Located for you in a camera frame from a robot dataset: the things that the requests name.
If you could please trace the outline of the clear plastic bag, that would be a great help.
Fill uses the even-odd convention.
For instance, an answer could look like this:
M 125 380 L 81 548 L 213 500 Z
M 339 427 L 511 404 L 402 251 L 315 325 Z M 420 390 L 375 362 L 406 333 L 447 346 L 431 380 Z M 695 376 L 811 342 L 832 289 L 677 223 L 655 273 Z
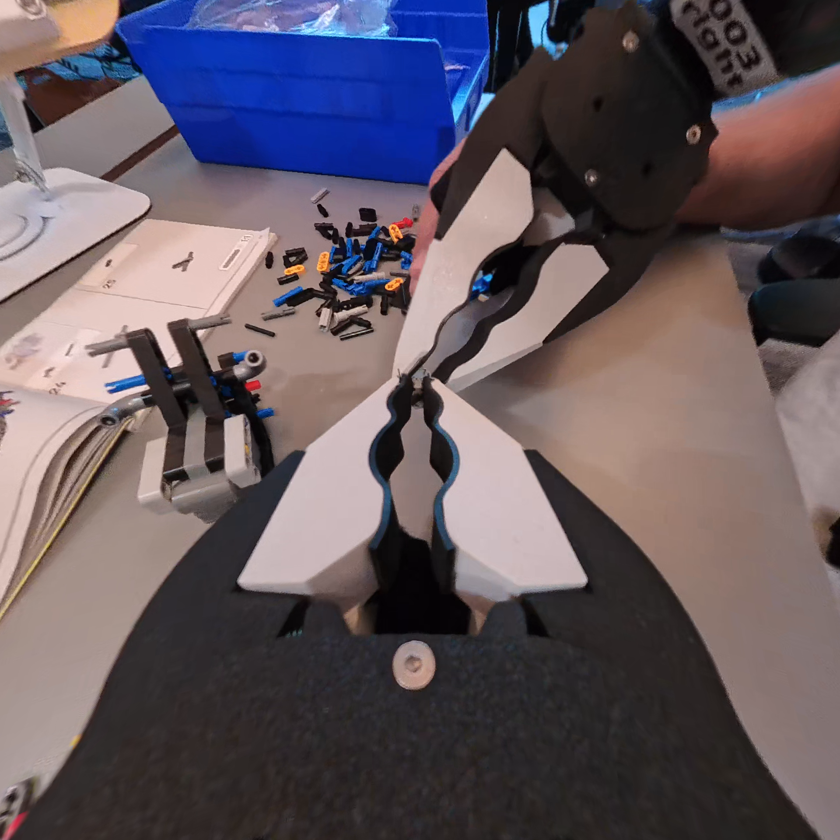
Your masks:
M 187 28 L 389 38 L 393 1 L 202 1 Z

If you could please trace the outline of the black office chair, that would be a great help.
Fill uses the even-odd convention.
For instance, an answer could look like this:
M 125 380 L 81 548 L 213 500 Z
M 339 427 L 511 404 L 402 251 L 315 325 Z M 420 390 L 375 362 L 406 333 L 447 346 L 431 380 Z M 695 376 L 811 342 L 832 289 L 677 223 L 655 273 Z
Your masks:
M 757 345 L 778 340 L 818 348 L 839 330 L 839 244 L 794 234 L 758 266 L 748 315 Z

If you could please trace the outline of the white stand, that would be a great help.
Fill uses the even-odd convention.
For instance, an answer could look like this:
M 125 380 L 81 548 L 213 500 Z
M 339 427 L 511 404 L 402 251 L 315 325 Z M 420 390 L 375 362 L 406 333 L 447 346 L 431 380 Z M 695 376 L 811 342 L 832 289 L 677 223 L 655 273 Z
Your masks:
M 29 287 L 151 209 L 146 195 L 65 167 L 44 169 L 14 77 L 2 77 L 14 179 L 1 188 L 1 301 Z

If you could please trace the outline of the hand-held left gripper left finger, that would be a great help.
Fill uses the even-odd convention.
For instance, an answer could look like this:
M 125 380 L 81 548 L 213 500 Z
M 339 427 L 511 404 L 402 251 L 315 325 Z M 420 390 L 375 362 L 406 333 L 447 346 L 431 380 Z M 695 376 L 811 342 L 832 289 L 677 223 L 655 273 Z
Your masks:
M 295 468 L 238 577 L 247 592 L 302 595 L 340 613 L 380 587 L 369 547 L 383 518 L 385 489 L 371 447 L 412 400 L 410 377 L 393 377 L 313 441 Z

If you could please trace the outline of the partly built toy vehicle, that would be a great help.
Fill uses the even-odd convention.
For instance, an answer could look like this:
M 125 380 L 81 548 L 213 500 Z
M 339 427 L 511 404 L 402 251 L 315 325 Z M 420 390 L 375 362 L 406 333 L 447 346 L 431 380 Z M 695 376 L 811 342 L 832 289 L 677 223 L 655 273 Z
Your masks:
M 276 464 L 265 424 L 274 411 L 259 406 L 265 355 L 257 350 L 225 353 L 214 369 L 200 340 L 201 331 L 229 323 L 222 314 L 169 322 L 166 328 L 181 359 L 174 365 L 165 361 L 149 329 L 85 348 L 92 358 L 129 350 L 140 367 L 140 375 L 106 384 L 111 395 L 137 387 L 140 393 L 104 409 L 100 425 L 116 427 L 152 408 L 165 423 L 165 436 L 146 445 L 140 471 L 137 498 L 152 512 L 174 511 L 212 525 Z

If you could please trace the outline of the person's right hand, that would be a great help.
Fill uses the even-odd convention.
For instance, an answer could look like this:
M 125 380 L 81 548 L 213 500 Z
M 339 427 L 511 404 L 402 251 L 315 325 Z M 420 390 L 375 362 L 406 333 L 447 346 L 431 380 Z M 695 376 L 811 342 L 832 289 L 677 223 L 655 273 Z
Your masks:
M 413 251 L 413 265 L 411 268 L 411 279 L 409 291 L 413 296 L 426 262 L 427 252 L 434 240 L 438 224 L 438 210 L 432 200 L 432 192 L 439 180 L 445 176 L 448 169 L 457 161 L 460 152 L 465 145 L 466 139 L 460 141 L 456 147 L 441 161 L 435 169 L 427 190 L 427 200 L 423 207 L 417 224 L 416 243 Z

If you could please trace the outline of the white instruction booklet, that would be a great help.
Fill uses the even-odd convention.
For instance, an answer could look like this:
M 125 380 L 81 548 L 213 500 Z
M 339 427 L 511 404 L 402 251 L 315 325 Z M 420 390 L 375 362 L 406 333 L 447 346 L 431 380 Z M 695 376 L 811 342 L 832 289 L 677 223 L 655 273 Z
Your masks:
M 138 329 L 179 364 L 166 328 L 228 313 L 268 254 L 268 230 L 149 219 L 2 346 L 2 615 L 24 589 L 135 414 L 116 427 L 98 416 L 140 388 L 106 384 L 140 375 L 129 350 L 85 348 Z

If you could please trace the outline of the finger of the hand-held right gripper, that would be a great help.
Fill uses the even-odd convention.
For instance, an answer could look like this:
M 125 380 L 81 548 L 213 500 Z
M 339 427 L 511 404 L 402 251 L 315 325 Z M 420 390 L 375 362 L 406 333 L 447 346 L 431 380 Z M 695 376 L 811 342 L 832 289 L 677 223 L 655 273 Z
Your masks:
M 427 371 L 460 392 L 506 368 L 541 347 L 607 271 L 593 245 L 541 245 L 516 285 L 468 303 L 448 321 Z
M 468 302 L 478 268 L 520 239 L 532 217 L 529 170 L 502 149 L 447 232 L 429 246 L 396 345 L 393 375 L 424 365 L 445 322 Z

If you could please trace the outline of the person's right forearm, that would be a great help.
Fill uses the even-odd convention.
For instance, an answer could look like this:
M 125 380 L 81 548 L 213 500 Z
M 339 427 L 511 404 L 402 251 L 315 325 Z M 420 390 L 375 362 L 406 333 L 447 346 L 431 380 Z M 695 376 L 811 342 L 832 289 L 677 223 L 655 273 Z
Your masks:
M 680 224 L 743 231 L 839 212 L 839 66 L 715 118 L 707 173 Z

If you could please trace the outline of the printed toy truck box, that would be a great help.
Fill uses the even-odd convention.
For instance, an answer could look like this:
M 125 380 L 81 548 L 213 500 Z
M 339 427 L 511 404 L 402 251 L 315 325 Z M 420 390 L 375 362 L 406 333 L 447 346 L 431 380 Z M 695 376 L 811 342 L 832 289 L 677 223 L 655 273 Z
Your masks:
M 1 794 L 1 839 L 11 839 L 35 802 L 39 779 L 30 776 L 8 786 Z

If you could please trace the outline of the blue plastic bin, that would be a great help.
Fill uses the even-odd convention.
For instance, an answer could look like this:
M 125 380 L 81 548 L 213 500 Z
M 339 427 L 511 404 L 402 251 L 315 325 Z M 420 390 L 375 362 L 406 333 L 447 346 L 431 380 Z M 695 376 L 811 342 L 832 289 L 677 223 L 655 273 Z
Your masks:
M 392 38 L 189 28 L 195 5 L 117 33 L 200 162 L 424 184 L 487 81 L 486 2 L 397 2 Z

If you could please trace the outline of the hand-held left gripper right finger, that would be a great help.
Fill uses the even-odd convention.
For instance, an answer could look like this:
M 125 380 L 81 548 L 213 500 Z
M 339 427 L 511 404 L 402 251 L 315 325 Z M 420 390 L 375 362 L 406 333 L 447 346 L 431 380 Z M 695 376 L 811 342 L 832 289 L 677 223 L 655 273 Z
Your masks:
M 438 380 L 423 381 L 429 462 L 442 480 L 433 557 L 443 587 L 473 611 L 588 583 L 517 440 Z

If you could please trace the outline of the pile of small toy parts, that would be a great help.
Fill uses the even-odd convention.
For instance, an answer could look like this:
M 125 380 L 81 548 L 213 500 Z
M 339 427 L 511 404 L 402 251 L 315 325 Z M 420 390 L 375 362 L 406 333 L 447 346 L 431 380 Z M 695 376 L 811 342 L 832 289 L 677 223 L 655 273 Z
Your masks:
M 268 324 L 314 302 L 318 330 L 348 340 L 373 333 L 374 312 L 383 317 L 393 310 L 408 314 L 420 203 L 402 216 L 359 206 L 342 224 L 325 204 L 331 194 L 323 187 L 311 197 L 318 216 L 312 227 L 323 240 L 321 251 L 300 245 L 266 255 L 266 268 L 281 261 L 280 294 L 259 315 L 258 326 L 268 329 Z

